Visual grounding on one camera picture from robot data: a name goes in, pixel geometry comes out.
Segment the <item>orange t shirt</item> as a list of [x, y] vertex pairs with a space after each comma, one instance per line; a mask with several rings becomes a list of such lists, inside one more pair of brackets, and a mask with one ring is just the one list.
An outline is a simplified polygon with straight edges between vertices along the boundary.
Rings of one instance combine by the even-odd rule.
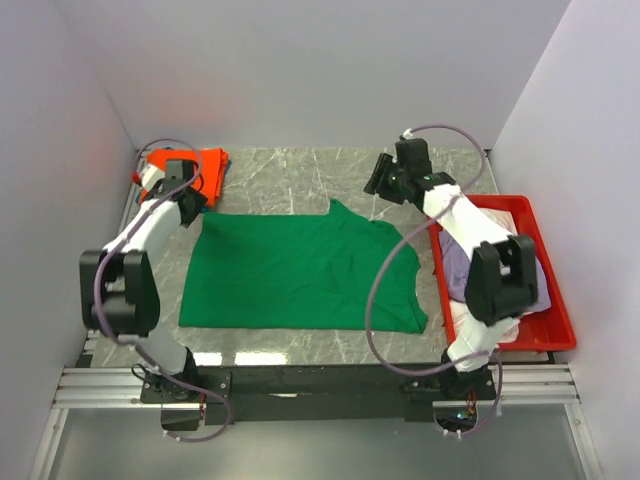
[[[203, 210], [211, 210], [217, 203], [224, 183], [224, 177], [230, 166], [229, 154], [221, 148], [200, 150], [202, 157], [201, 176], [192, 184], [192, 187], [206, 197]], [[138, 175], [141, 180], [141, 190], [137, 194], [136, 202], [141, 204], [148, 191], [145, 185], [152, 187], [158, 180], [164, 177], [166, 162], [168, 160], [189, 160], [194, 163], [197, 160], [196, 153], [192, 150], [162, 148], [151, 151], [145, 156], [145, 164]]]

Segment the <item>green t shirt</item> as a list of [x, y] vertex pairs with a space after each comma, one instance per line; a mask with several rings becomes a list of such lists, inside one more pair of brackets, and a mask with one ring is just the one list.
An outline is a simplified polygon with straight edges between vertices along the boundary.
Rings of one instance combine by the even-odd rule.
[[400, 232], [333, 199], [323, 215], [207, 213], [191, 255], [182, 328], [322, 329], [421, 334], [421, 268], [398, 253], [365, 315], [376, 274]]

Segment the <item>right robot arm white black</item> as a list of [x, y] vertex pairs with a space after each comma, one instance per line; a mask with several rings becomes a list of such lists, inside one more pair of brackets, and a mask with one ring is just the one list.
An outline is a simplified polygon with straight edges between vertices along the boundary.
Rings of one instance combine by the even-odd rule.
[[381, 154], [364, 191], [399, 205], [409, 202], [436, 222], [470, 261], [464, 289], [468, 314], [445, 351], [439, 374], [444, 395], [460, 399], [474, 386], [472, 372], [483, 368], [503, 336], [536, 303], [535, 243], [486, 216], [448, 174], [435, 173], [428, 144], [401, 139], [395, 154]]

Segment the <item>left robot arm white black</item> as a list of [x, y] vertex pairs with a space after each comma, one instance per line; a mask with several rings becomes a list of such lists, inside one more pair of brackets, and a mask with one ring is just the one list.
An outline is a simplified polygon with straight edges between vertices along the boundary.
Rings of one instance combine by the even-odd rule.
[[186, 402], [199, 392], [200, 378], [192, 352], [160, 325], [153, 264], [174, 231], [201, 213], [206, 196], [193, 186], [199, 159], [184, 151], [168, 154], [164, 167], [147, 164], [142, 170], [146, 196], [134, 219], [103, 248], [80, 256], [81, 315], [87, 329], [132, 347], [154, 375], [166, 375], [166, 392]]

